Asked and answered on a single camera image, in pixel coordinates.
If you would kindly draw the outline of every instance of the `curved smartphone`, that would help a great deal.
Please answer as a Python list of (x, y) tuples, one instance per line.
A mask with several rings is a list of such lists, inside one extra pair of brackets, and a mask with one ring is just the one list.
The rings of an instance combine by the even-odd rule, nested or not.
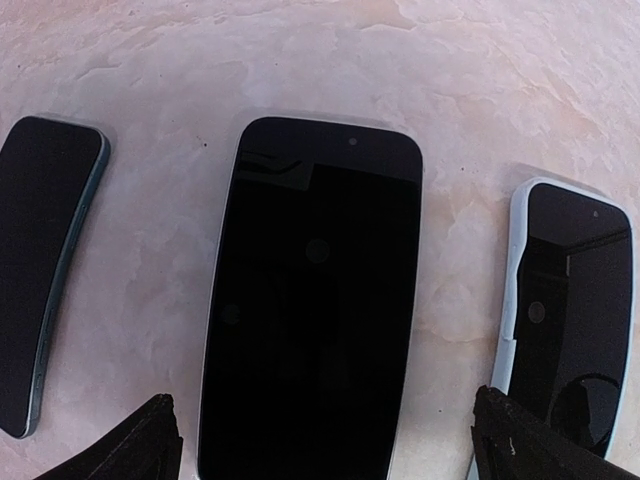
[(547, 178), (518, 187), (491, 385), (602, 458), (630, 358), (633, 272), (621, 207)]
[(0, 428), (36, 428), (71, 256), (109, 158), (99, 131), (36, 117), (0, 151)]
[(240, 140), (212, 295), (198, 471), (385, 480), (422, 159), (399, 133), (263, 118)]

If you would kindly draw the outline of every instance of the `pink marble surface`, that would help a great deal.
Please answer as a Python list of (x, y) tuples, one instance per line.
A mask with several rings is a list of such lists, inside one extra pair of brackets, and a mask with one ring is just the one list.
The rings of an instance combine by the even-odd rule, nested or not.
[[(175, 397), (181, 478), (195, 478), (230, 151), (252, 109), (365, 119), (422, 149), (393, 479), (466, 473), (514, 188), (551, 172), (599, 189), (640, 225), (636, 1), (9, 0), (0, 41), (2, 139), (44, 113), (101, 127), (115, 147), (67, 284), (40, 426), (21, 441), (0, 433), (2, 479), (66, 460), (157, 392)], [(638, 332), (611, 457), (636, 474)]]

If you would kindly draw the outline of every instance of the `phone side button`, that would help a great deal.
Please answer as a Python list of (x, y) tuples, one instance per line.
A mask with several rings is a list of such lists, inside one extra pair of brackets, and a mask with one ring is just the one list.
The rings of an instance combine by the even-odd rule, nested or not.
[(36, 385), (34, 388), (36, 396), (42, 393), (42, 379), (43, 379), (43, 375), (39, 373), (38, 376), (36, 377)]
[(49, 347), (51, 346), (51, 334), (53, 332), (53, 320), (54, 320), (54, 312), (47, 312), (47, 316), (44, 320), (44, 338), (42, 340), (42, 349), (40, 351), (40, 365), (44, 367), (47, 364), (47, 360), (49, 359)]
[(71, 250), (76, 248), (76, 244), (78, 243), (78, 238), (80, 238), (80, 230), (82, 228), (82, 223), (84, 222), (84, 217), (86, 217), (86, 215), (87, 215), (87, 205), (82, 204), (80, 205), (80, 211), (78, 212), (78, 221), (73, 226), (75, 230), (72, 233), (73, 236), (71, 237), (71, 242), (69, 244), (69, 247), (71, 248)]

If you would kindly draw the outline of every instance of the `white smartphone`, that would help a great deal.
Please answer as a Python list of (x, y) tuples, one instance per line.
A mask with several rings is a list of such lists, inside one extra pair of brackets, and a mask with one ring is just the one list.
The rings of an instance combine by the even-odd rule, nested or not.
[[(511, 199), (491, 385), (606, 458), (632, 340), (633, 237), (611, 200), (534, 178)], [(469, 479), (477, 478), (475, 461)]]

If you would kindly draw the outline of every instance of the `phone edge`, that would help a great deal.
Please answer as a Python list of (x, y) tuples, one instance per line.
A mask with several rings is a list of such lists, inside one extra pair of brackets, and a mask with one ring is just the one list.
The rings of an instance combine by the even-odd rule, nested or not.
[(51, 346), (51, 335), (57, 318), (58, 307), (64, 291), (67, 273), (73, 259), (76, 243), (78, 241), (80, 231), (84, 225), (86, 214), (89, 210), (93, 197), (95, 196), (102, 174), (109, 163), (111, 155), (111, 144), (107, 137), (98, 129), (87, 127), (85, 125), (75, 125), (81, 128), (87, 128), (97, 132), (100, 136), (101, 146), (96, 157), (95, 163), (89, 173), (89, 178), (82, 189), (80, 199), (76, 205), (76, 209), (71, 218), (69, 230), (62, 244), (60, 256), (56, 264), (56, 269), (49, 287), (49, 295), (44, 308), (44, 317), (40, 324), (40, 334), (38, 337), (38, 346), (36, 347), (36, 355), (34, 367), (31, 374), (31, 386), (29, 390), (29, 407), (27, 410), (27, 420), (25, 422), (24, 433), (17, 439), (26, 438), (32, 435), (38, 426), (40, 419), (40, 410), (42, 405), (42, 396), (44, 391), (45, 374), (47, 364), (49, 362), (49, 350)]
[(257, 121), (259, 119), (254, 119), (252, 121), (250, 121), (249, 123), (247, 123), (244, 128), (240, 131), (240, 133), (236, 133), (235, 134), (235, 142), (234, 142), (234, 148), (231, 152), (227, 152), (227, 154), (231, 155), (231, 158), (233, 158), (233, 164), (231, 166), (231, 175), (229, 175), (229, 182), (227, 183), (227, 189), (226, 189), (226, 194), (224, 197), (224, 212), (222, 214), (222, 223), (220, 225), (220, 231), (218, 233), (218, 242), (216, 245), (216, 252), (215, 252), (215, 257), (214, 257), (214, 265), (213, 265), (213, 274), (211, 275), (211, 280), (209, 283), (209, 307), (207, 308), (207, 327), (205, 328), (205, 332), (204, 332), (204, 350), (202, 352), (202, 368), (200, 370), (200, 390), (199, 390), (199, 398), (198, 398), (198, 433), (196, 435), (196, 450), (195, 450), (195, 473), (194, 476), (197, 480), (201, 480), (202, 476), (200, 475), (200, 443), (202, 442), (202, 400), (204, 397), (204, 377), (205, 377), (205, 373), (206, 373), (206, 369), (207, 369), (207, 351), (209, 350), (209, 327), (211, 324), (211, 311), (212, 311), (212, 307), (213, 307), (213, 289), (215, 288), (216, 285), (216, 278), (217, 278), (217, 273), (218, 273), (218, 257), (220, 256), (220, 248), (222, 245), (222, 237), (224, 235), (224, 226), (227, 220), (227, 206), (229, 203), (229, 197), (231, 195), (231, 185), (233, 185), (233, 177), (235, 175), (235, 171), (236, 171), (236, 155), (238, 152), (238, 149), (240, 147), (240, 141), (242, 140), (242, 135), (244, 134), (244, 131), (249, 127), (249, 125), (251, 125), (253, 122)]

